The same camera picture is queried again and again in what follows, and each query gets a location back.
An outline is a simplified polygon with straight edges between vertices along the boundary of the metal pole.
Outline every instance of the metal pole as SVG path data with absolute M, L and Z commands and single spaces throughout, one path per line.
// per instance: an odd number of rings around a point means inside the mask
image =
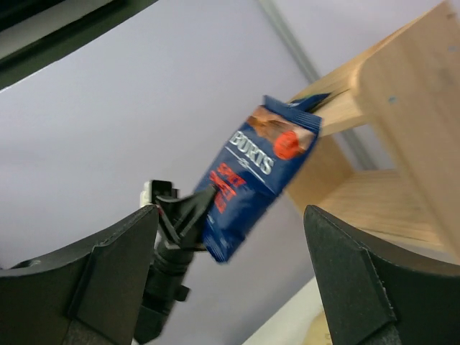
M 318 70 L 311 62 L 311 59 L 305 53 L 305 50 L 300 45 L 299 41 L 295 38 L 292 30 L 289 28 L 288 23 L 281 15 L 279 9 L 273 0 L 258 0 L 264 13 L 270 21 L 270 24 L 275 29 L 276 33 L 280 36 L 283 43 L 289 49 L 298 67 L 303 75 L 307 78 L 309 83 L 314 83 L 321 79 Z M 358 163 L 364 170 L 375 170 L 377 166 L 374 160 L 370 157 L 368 151 L 364 148 L 362 142 L 357 137 L 353 129 L 348 129 L 340 133 L 345 142 L 349 145 L 353 153 L 358 159 Z

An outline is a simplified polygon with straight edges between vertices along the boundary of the orange circle logo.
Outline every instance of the orange circle logo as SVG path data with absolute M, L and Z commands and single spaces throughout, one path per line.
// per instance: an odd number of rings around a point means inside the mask
M 299 153 L 299 139 L 293 131 L 282 133 L 273 144 L 273 152 L 282 160 L 291 160 Z

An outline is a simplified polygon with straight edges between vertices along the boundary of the white wall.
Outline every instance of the white wall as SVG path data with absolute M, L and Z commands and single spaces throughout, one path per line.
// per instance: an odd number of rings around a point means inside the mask
M 321 75 L 419 17 L 441 0 L 274 0 Z M 459 8 L 460 0 L 452 3 Z M 394 167 L 369 126 L 355 129 L 378 168 Z
M 134 211 L 144 181 L 192 191 L 268 93 L 306 81 L 255 1 L 164 0 L 0 93 L 0 263 Z M 155 344 L 240 344 L 313 275 L 282 198 L 231 264 L 202 253 Z

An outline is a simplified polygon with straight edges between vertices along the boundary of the light wood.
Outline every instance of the light wood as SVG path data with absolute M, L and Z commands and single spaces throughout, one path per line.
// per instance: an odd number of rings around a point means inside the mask
M 378 237 L 442 249 L 426 211 L 395 170 L 356 172 L 319 206 Z
M 320 135 L 325 137 L 346 129 L 362 126 L 367 120 L 351 92 L 343 92 L 315 112 L 323 118 Z
M 354 94 L 444 243 L 460 255 L 460 29 L 442 3 L 379 49 Z
M 299 213 L 305 207 L 320 203 L 354 173 L 332 137 L 320 138 L 307 162 L 286 188 L 287 196 Z
M 324 310 L 315 317 L 308 329 L 303 345 L 332 345 L 328 321 Z

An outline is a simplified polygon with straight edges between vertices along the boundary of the blue chip bag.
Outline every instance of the blue chip bag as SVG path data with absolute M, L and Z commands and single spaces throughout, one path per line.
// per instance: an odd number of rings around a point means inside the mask
M 321 117 L 307 111 L 327 96 L 291 103 L 264 96 L 206 171 L 195 191 L 218 187 L 202 238 L 217 262 L 230 260 L 307 159 L 321 128 Z

